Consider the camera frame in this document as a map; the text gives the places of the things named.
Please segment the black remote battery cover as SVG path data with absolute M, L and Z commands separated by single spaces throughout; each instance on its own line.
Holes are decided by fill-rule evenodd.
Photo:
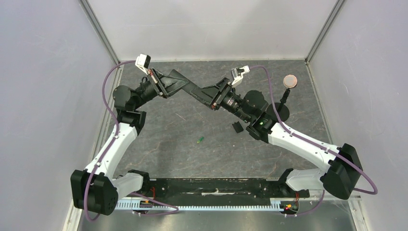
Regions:
M 239 121 L 232 123 L 232 127 L 236 133 L 243 132 L 243 127 Z

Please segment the black remote control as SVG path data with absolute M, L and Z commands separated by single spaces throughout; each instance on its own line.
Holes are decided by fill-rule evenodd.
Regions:
M 175 69 L 169 73 L 169 77 L 174 81 L 174 83 L 170 86 L 171 92 L 176 93 L 179 90 L 183 90 L 190 95 L 201 94 L 202 88 L 198 87 L 195 83 Z

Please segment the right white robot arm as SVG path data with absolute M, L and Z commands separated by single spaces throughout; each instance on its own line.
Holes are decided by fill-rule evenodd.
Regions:
M 248 123 L 246 130 L 256 140 L 291 151 L 316 166 L 316 169 L 288 169 L 278 183 L 283 196 L 301 190 L 325 190 L 347 200 L 361 176 L 362 165 L 356 149 L 345 143 L 338 147 L 302 134 L 279 123 L 262 92 L 251 90 L 237 95 L 228 79 L 213 86 L 194 87 L 188 93 L 212 110 L 224 108 Z

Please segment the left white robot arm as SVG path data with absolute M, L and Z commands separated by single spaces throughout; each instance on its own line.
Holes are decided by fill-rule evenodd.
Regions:
M 146 112 L 139 107 L 159 96 L 169 98 L 188 84 L 188 80 L 175 72 L 163 75 L 155 69 L 147 70 L 140 85 L 132 89 L 119 85 L 113 91 L 114 129 L 99 153 L 85 167 L 75 170 L 70 178 L 74 206 L 83 209 L 88 221 L 95 221 L 91 213 L 109 215 L 117 202 L 133 193 L 138 196 L 155 196 L 147 172 L 130 170 L 115 179 L 114 172 L 130 144 L 144 127 Z

